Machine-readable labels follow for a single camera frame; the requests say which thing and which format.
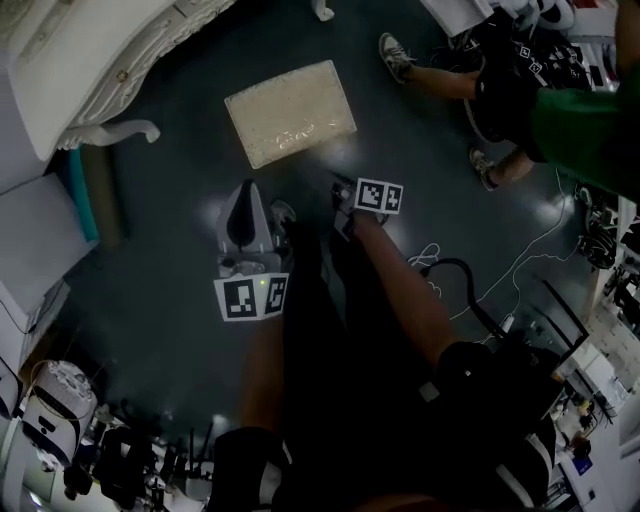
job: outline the sneaker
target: sneaker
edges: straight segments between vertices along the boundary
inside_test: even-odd
[[[416,59],[409,57],[400,43],[389,33],[380,37],[380,57],[389,68],[389,71],[399,84],[406,84],[407,81],[402,75],[407,71]]]
[[[489,192],[492,192],[493,190],[498,188],[498,185],[493,183],[488,176],[489,171],[491,171],[491,169],[493,169],[496,165],[491,160],[489,160],[482,151],[480,151],[478,148],[471,148],[469,150],[469,162],[471,162],[471,165],[478,173],[478,177],[484,185],[484,188],[486,188]]]

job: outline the black shorts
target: black shorts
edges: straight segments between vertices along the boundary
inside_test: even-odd
[[[530,114],[539,87],[518,76],[513,69],[487,65],[476,82],[474,121],[480,133],[491,133],[522,148],[534,162],[546,163],[530,127]]]
[[[464,394],[468,375],[490,364],[491,357],[484,345],[451,345],[438,364],[438,390],[444,395]],[[248,512],[269,506],[274,512],[303,508],[340,511],[374,496],[404,493],[425,494],[460,506],[520,505],[512,491],[496,478],[492,465],[487,464],[486,471],[478,473],[473,468],[482,461],[474,460],[470,453],[459,457],[451,436],[438,435],[433,428],[437,409],[431,409],[424,401],[411,405],[406,397],[397,396],[405,409],[400,411],[386,400],[388,397],[380,398],[375,414],[362,418],[355,428],[346,424],[345,418],[328,418],[319,410],[316,421],[323,426],[323,432],[312,441],[322,444],[323,450],[314,460],[297,460],[294,456],[291,465],[282,440],[265,430],[244,428],[224,434],[215,443],[209,510]],[[463,400],[459,406],[464,410],[469,404]],[[453,442],[475,436],[478,443],[491,444],[478,436],[478,422],[494,420],[496,429],[500,429],[501,418],[469,417],[460,424],[460,433]],[[539,436],[548,450],[553,450],[555,434],[550,420],[546,426],[551,435]],[[330,444],[324,442],[333,430],[345,438],[344,443],[335,439]],[[512,452],[512,460],[505,463],[533,503],[542,503],[548,486],[544,464],[530,453],[527,442],[516,443]],[[265,503],[266,487],[270,488],[270,497]]]

